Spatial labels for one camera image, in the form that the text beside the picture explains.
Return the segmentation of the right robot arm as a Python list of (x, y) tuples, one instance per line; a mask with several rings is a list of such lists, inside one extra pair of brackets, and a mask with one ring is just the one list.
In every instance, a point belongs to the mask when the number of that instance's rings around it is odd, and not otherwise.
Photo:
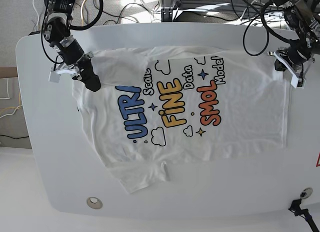
[(58, 83), (62, 74), (69, 74), (73, 80), (81, 81), (94, 90), (94, 86), (100, 85), (100, 80), (93, 70), (91, 62), (93, 53), (85, 53), (71, 31), (84, 31), (93, 27), (103, 13), (104, 3), (103, 0), (99, 0), (97, 16), (92, 22), (82, 27), (72, 25), (75, 3), (76, 0), (46, 0), (40, 30), (41, 42), (47, 41), (49, 46), (56, 49), (57, 52), (53, 60), (43, 49), (46, 57), (53, 62), (49, 81)]

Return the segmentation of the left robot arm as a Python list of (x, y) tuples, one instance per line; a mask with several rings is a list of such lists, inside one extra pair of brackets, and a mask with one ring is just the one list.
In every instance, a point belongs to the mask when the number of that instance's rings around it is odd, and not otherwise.
[[(294, 29), (299, 39), (288, 40), (273, 31), (265, 21), (266, 9), (272, 5), (283, 5), (286, 23)], [(274, 69), (292, 74), (290, 84), (303, 87), (308, 71), (305, 63), (312, 63), (314, 55), (320, 52), (320, 18), (305, 3), (305, 0), (269, 0), (261, 8), (258, 17), (268, 37), (274, 36), (288, 43), (289, 47), (279, 48), (267, 55), (275, 57)], [(93, 55), (93, 71), (104, 84), (132, 85), (142, 78), (142, 72), (150, 62), (196, 58), (201, 61), (212, 52), (212, 47), (155, 47), (152, 49), (116, 49), (98, 51)]]

